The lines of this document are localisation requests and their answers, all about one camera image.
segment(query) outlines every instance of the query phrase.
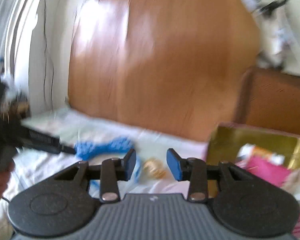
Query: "black and white object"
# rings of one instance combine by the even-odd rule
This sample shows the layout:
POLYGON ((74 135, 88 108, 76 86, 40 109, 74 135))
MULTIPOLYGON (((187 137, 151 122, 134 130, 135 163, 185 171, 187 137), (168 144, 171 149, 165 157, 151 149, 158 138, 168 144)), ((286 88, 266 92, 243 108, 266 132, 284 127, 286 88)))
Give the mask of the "black and white object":
POLYGON ((241 1, 260 28, 258 65, 282 70, 289 51, 287 46, 296 43, 287 17, 286 6, 289 0, 275 0, 269 4, 264 3, 264 0, 241 1))
POLYGON ((175 179, 189 180, 182 194, 127 194, 117 181, 129 180, 136 152, 101 165, 79 162, 21 192, 8 216, 14 240, 272 239, 293 240, 300 214, 294 197, 228 162, 217 166, 173 149, 167 163, 175 179), (100 179, 100 196, 88 194, 89 180, 100 179), (209 198, 208 180, 219 192, 209 198))
MULTIPOLYGON (((4 98, 7 85, 0 80, 0 105, 4 98)), ((16 148, 30 148, 52 154, 65 152, 74 155, 72 147, 60 143, 60 139, 22 126, 19 120, 11 122, 0 117, 0 172, 6 171, 17 153, 16 148)))

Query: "yellow box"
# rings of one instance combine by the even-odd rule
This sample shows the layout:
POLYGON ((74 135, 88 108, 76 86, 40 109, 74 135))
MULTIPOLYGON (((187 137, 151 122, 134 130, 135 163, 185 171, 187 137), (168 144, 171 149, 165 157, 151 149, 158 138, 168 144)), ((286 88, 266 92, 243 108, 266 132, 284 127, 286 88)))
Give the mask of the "yellow box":
MULTIPOLYGON (((299 135, 233 123, 222 123, 211 134, 207 164, 234 163, 240 148, 247 143, 284 155, 284 166, 289 169, 300 168, 299 135)), ((209 182, 209 195, 216 193, 216 184, 209 182)))

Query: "pink paper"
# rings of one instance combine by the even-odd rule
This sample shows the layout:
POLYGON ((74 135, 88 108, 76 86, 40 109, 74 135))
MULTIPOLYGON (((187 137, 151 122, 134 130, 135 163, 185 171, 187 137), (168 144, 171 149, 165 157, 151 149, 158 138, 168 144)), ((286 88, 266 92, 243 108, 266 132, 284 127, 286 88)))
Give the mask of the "pink paper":
POLYGON ((258 156, 250 158, 246 170, 277 187, 281 187, 291 173, 284 166, 276 166, 258 156))

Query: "black handle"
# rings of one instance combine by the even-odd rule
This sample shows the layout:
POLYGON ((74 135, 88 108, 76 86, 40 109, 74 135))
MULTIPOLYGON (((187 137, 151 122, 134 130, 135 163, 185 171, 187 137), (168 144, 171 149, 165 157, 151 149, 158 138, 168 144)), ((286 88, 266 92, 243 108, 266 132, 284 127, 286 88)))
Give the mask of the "black handle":
POLYGON ((12 158, 17 154, 17 149, 0 144, 0 172, 7 171, 12 158))
POLYGON ((287 4, 289 0, 276 0, 260 9, 266 17, 271 17, 272 13, 279 7, 287 4))

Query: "black cable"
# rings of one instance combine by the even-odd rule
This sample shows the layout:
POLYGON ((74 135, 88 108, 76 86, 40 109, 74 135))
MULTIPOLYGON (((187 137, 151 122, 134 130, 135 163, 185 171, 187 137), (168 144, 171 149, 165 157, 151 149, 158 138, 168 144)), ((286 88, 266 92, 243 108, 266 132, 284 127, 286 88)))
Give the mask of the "black cable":
POLYGON ((48 48, 48 42, 47 42, 47 36, 46 36, 46 20, 47 20, 47 0, 44 0, 43 38, 44 38, 44 41, 45 41, 44 56, 46 58, 46 62, 45 62, 45 73, 44 73, 44 81, 43 81, 43 98, 44 98, 44 104, 45 104, 46 108, 49 108, 48 104, 47 104, 47 100, 46 100, 47 48, 48 48))
POLYGON ((52 64, 52 81, 51 81, 50 99, 51 99, 51 108, 52 108, 52 111, 53 111, 52 92, 53 92, 53 79, 54 79, 54 65, 53 65, 53 62, 52 62, 51 55, 48 51, 48 40, 47 40, 47 35, 46 35, 47 0, 44 0, 44 16, 43 17, 44 17, 44 19, 43 19, 43 38, 44 38, 44 41, 45 41, 44 55, 45 55, 45 58, 46 58, 45 59, 45 74, 44 74, 44 81, 43 81, 43 97, 44 97, 44 103, 45 103, 46 107, 49 108, 48 104, 47 104, 47 100, 46 100, 46 90, 45 90, 46 79, 47 79, 47 57, 48 57, 47 54, 49 54, 51 64, 52 64))
POLYGON ((53 78, 54 78, 54 66, 53 66, 53 63, 52 63, 52 81, 51 81, 51 107, 52 107, 52 111, 53 111, 53 100, 52 100, 53 78))
POLYGON ((6 201, 8 204, 10 204, 10 201, 7 199, 7 198, 5 198, 5 197, 1 197, 4 201, 6 201))

